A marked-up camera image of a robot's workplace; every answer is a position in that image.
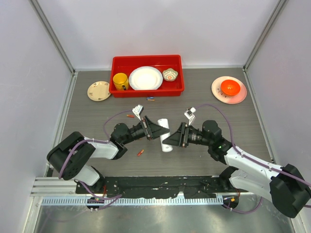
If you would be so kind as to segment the white remote control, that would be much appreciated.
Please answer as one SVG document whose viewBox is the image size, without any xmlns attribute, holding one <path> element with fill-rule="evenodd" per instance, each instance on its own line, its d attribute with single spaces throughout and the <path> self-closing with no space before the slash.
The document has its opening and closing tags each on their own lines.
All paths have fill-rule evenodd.
<svg viewBox="0 0 311 233">
<path fill-rule="evenodd" d="M 168 130 L 170 129 L 168 120 L 166 118 L 159 119 L 157 122 L 158 122 L 158 125 L 164 128 L 167 128 Z M 166 138 L 168 138 L 170 135 L 171 135 L 170 131 L 168 131 L 167 133 L 160 136 L 161 149 L 163 152 L 171 152 L 173 150 L 173 147 L 171 145 L 163 143 L 163 141 Z"/>
</svg>

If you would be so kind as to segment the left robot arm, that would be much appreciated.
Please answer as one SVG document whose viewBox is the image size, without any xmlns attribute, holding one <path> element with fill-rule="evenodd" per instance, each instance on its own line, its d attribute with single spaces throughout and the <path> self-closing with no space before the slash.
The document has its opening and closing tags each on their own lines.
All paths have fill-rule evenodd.
<svg viewBox="0 0 311 233">
<path fill-rule="evenodd" d="M 84 189 L 97 194 L 105 185 L 104 176 L 93 166 L 87 165 L 91 158 L 118 160 L 126 152 L 126 144 L 147 138 L 153 140 L 168 133 L 167 127 L 152 122 L 147 116 L 129 128 L 119 123 L 108 141 L 84 137 L 80 132 L 73 132 L 48 154 L 47 161 L 59 173 L 59 179 L 75 180 Z"/>
</svg>

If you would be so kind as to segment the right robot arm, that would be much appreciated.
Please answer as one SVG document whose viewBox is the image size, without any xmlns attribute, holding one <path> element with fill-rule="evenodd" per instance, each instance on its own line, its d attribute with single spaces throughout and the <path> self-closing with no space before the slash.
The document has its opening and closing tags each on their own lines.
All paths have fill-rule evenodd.
<svg viewBox="0 0 311 233">
<path fill-rule="evenodd" d="M 295 218 L 311 199 L 310 185 L 295 166 L 273 164 L 241 150 L 222 136 L 214 120 L 206 120 L 201 130 L 183 122 L 163 143 L 183 148 L 189 144 L 207 146 L 215 161 L 228 166 L 219 180 L 222 190 L 252 192 L 289 218 Z"/>
</svg>

